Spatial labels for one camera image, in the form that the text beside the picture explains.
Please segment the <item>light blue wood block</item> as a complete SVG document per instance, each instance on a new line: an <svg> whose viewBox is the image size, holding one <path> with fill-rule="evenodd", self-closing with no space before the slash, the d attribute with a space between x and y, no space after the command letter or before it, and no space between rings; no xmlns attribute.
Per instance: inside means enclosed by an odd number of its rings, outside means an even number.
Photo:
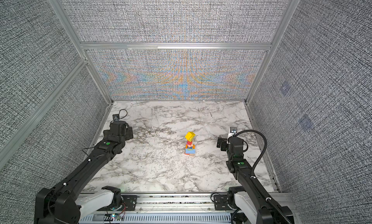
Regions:
<svg viewBox="0 0 372 224"><path fill-rule="evenodd" d="M195 154L196 150L195 151L186 151L186 152L188 152L189 154Z"/></svg>

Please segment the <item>yellow wedge wood block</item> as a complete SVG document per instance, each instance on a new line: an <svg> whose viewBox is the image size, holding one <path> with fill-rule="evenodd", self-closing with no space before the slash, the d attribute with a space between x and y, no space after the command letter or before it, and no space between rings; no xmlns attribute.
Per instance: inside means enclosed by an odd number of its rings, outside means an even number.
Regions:
<svg viewBox="0 0 372 224"><path fill-rule="evenodd" d="M185 139L186 139L188 142L192 142L195 136L196 136L196 135L195 135L193 132L188 132L188 133L186 134L186 136L185 136Z"/></svg>

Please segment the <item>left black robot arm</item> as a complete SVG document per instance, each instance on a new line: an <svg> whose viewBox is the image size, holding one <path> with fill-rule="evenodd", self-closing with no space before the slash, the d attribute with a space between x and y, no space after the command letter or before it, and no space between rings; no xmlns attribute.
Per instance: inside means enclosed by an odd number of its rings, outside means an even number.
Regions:
<svg viewBox="0 0 372 224"><path fill-rule="evenodd" d="M113 121L104 131L87 159L72 173L52 188L43 188L35 199L34 223L77 224L81 218L101 208L118 209L122 206L121 190L104 186L85 200L78 196L93 176L117 154L122 153L126 141L133 138L133 129L122 120Z"/></svg>

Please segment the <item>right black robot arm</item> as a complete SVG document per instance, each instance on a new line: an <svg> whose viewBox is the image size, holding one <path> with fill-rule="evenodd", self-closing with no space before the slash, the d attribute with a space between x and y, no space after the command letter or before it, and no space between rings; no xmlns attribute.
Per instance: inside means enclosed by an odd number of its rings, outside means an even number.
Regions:
<svg viewBox="0 0 372 224"><path fill-rule="evenodd" d="M218 138L217 148L227 152L226 165L240 186L230 187L227 203L234 209L232 221L245 224L293 224L288 206L280 205L261 185L253 167L244 158L244 140Z"/></svg>

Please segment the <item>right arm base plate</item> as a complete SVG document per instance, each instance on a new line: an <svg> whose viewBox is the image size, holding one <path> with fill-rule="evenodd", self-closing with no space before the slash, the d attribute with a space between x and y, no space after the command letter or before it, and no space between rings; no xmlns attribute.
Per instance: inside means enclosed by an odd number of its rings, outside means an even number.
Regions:
<svg viewBox="0 0 372 224"><path fill-rule="evenodd" d="M212 200L217 211L230 211L233 210L229 206L227 195L214 194Z"/></svg>

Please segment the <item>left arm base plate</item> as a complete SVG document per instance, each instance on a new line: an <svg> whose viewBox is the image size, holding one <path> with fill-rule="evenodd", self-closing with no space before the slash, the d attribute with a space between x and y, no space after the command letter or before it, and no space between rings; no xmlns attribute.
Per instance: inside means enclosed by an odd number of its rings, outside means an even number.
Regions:
<svg viewBox="0 0 372 224"><path fill-rule="evenodd" d="M100 208L98 211L134 211L137 205L137 195L121 195L121 200L114 201L113 205Z"/></svg>

